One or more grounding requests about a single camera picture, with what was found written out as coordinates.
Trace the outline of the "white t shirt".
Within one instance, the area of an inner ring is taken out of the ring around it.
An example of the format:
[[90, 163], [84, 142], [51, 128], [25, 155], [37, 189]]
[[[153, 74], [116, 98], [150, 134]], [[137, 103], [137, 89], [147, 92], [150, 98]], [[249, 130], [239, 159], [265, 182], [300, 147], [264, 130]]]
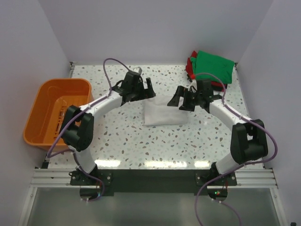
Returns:
[[156, 96], [144, 100], [144, 126], [183, 125], [188, 122], [188, 112], [168, 106], [171, 96]]

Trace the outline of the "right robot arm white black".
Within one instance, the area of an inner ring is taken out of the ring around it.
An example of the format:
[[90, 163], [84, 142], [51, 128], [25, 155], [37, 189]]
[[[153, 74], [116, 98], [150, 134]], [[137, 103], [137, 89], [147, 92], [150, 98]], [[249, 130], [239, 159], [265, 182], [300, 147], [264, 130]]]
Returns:
[[214, 94], [209, 79], [193, 81], [188, 88], [178, 86], [167, 105], [189, 112], [200, 106], [231, 131], [230, 152], [212, 163], [207, 177], [215, 185], [226, 180], [227, 172], [235, 171], [237, 167], [268, 154], [264, 123], [245, 117], [226, 103], [224, 95]]

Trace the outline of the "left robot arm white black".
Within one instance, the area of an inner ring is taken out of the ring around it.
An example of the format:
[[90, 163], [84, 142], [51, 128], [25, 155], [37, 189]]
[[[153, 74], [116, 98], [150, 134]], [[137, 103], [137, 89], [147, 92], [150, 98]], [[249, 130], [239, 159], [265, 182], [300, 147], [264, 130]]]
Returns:
[[127, 102], [155, 97], [151, 78], [146, 78], [146, 85], [145, 88], [139, 73], [128, 71], [124, 79], [111, 86], [104, 96], [79, 107], [71, 105], [67, 108], [60, 130], [61, 138], [73, 153], [75, 162], [82, 171], [80, 178], [87, 185], [97, 181], [97, 172], [94, 171], [97, 165], [90, 152], [95, 120]]

